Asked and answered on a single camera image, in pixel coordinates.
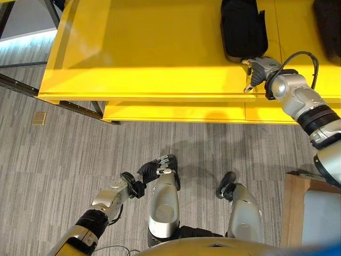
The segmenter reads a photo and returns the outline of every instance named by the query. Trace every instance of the lower shelf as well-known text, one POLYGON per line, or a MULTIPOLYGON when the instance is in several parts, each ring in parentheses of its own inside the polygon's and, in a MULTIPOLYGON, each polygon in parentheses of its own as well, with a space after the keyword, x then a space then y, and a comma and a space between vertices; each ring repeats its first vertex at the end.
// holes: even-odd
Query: lower shelf
MULTIPOLYGON (((330 104, 341 115, 341 103, 330 104)), ((296 124, 278 102, 109 101, 104 121, 296 124)))

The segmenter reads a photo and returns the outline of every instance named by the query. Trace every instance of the gray carpet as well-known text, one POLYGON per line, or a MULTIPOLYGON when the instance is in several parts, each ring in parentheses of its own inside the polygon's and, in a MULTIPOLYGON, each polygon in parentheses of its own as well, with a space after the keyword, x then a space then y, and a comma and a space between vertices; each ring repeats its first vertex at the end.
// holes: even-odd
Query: gray carpet
MULTIPOLYGON (((25 58, 41 61, 48 50, 41 47, 40 59, 34 47, 30 58, 27 51, 20 54, 12 48, 4 53, 0 48, 0 59, 10 55, 15 63, 25 58)), ((8 58, 5 62, 14 63, 8 58)), ((43 66, 0 69, 35 86, 43 72, 43 66)), ((314 150, 299 126, 146 122, 113 126, 2 87, 0 147, 0 255, 45 255, 110 179, 168 153, 179 163, 182 225, 226 232, 231 206, 215 197, 215 188, 226 171, 234 171, 259 202, 266 244, 278 246, 285 173, 315 172, 314 150), (47 112, 45 126, 30 124, 35 111, 47 112)), ((151 188, 143 198, 125 203, 122 218, 105 231, 99 247, 147 248, 144 209, 151 188)), ((125 252, 113 248, 94 255, 125 252)))

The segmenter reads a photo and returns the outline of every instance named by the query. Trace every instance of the yellow tabletop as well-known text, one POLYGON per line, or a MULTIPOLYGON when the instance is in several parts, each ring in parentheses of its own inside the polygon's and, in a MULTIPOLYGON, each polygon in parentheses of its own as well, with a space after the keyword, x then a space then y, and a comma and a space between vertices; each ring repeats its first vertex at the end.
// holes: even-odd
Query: yellow tabletop
MULTIPOLYGON (((279 61, 298 50, 320 60, 316 85, 327 102, 341 97, 341 68, 324 57, 313 0, 258 0, 269 49, 279 61)), ((264 102, 260 85, 243 93, 244 69, 225 59, 221 0, 71 0, 40 87, 45 100, 264 102)), ((296 68, 311 82, 309 59, 296 68)))

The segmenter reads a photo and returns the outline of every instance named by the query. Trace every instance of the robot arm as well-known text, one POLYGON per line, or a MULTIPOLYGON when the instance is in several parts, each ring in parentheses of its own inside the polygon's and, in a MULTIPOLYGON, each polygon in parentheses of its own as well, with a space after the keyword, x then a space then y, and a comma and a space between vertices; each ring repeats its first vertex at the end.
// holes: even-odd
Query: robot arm
POLYGON ((158 179, 163 172, 172 171, 168 162, 172 155, 166 155, 144 164, 136 174, 124 172, 119 179, 100 191, 88 210, 79 218, 49 252, 55 255, 91 255, 107 226, 120 218, 123 203, 129 198, 144 195, 146 184, 158 179))
POLYGON ((341 187, 341 119, 314 90, 318 61, 308 52, 294 53, 282 66, 268 57, 243 61, 253 70, 249 92, 253 87, 265 82, 265 96, 269 100, 281 102, 283 111, 291 116, 309 135, 312 146, 318 149, 314 164, 330 184, 341 187), (312 57, 315 74, 312 87, 294 69, 283 70, 293 57, 299 54, 312 57))

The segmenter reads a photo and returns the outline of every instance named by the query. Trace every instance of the black cable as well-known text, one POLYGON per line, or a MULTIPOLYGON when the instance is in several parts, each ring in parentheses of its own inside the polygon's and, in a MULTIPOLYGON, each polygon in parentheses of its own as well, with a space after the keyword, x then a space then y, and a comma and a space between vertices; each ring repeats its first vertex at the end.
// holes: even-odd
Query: black cable
POLYGON ((120 218, 121 218, 121 215, 122 215, 122 211, 123 211, 123 204, 121 205, 121 208, 119 210, 119 214, 118 214, 118 217, 114 220, 112 220, 108 226, 112 225, 112 224, 115 224, 120 218))
POLYGON ((101 251, 101 250, 103 250, 103 249, 112 248, 112 247, 121 247, 121 248, 124 248, 124 249, 126 249, 127 252, 128 252, 128 253, 127 253, 127 256, 130 256, 130 250, 129 250, 127 247, 123 246, 123 245, 109 245, 109 246, 105 246, 105 247, 96 249, 94 252, 98 252, 98 251, 101 251))
POLYGON ((133 249, 133 250, 130 250, 129 252, 141 252, 141 251, 139 251, 137 249, 133 249))
POLYGON ((279 68, 279 70, 277 70, 277 72, 274 74, 274 76, 271 78, 271 80, 274 80, 279 72, 281 72, 284 69, 284 66, 286 64, 288 64, 294 57, 301 55, 301 54, 306 54, 308 55, 311 60, 313 61, 313 65, 314 65, 314 78, 313 78, 313 82, 311 84, 311 89, 315 90, 315 86, 316 86, 316 80, 318 79, 318 72, 319 72, 319 60, 311 53, 311 52, 305 52, 305 51, 299 51, 299 52, 295 52, 294 54, 290 55, 285 62, 283 62, 282 66, 279 68))

